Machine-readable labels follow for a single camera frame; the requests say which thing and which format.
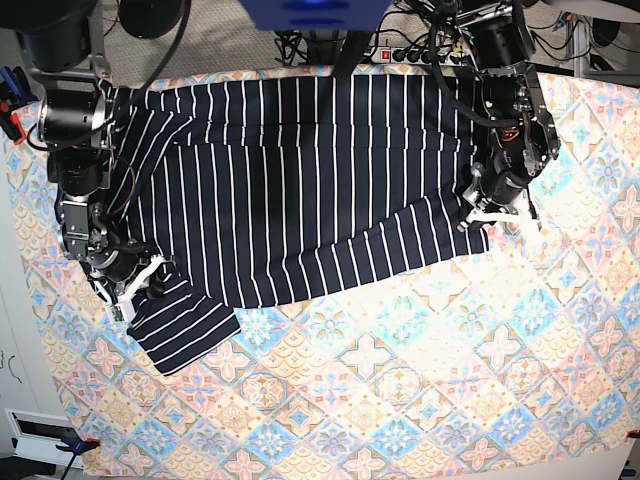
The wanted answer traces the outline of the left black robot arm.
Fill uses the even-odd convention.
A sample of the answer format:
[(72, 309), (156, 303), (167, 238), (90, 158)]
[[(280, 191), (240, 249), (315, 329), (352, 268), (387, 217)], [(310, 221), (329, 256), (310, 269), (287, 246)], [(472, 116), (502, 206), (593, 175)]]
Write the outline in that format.
[[(557, 158), (560, 140), (547, 109), (524, 7), (519, 1), (437, 1), (430, 15), (427, 53), (440, 91), (458, 113), (487, 131), (489, 156), (470, 168), (458, 228), (517, 223), (515, 200)], [(436, 40), (445, 34), (468, 50), (482, 87), (482, 106), (457, 99), (447, 86)]]

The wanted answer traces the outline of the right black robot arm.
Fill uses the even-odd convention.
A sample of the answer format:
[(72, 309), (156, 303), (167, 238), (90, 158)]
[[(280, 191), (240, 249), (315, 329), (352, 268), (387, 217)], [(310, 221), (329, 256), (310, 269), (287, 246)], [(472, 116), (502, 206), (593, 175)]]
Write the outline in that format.
[(29, 76), (44, 88), (35, 149), (47, 153), (58, 187), (55, 212), (64, 256), (78, 261), (113, 321), (132, 322), (134, 297), (160, 291), (160, 254), (119, 232), (105, 195), (121, 164), (115, 124), (125, 116), (109, 92), (99, 1), (4, 1), (1, 26), (16, 34)]

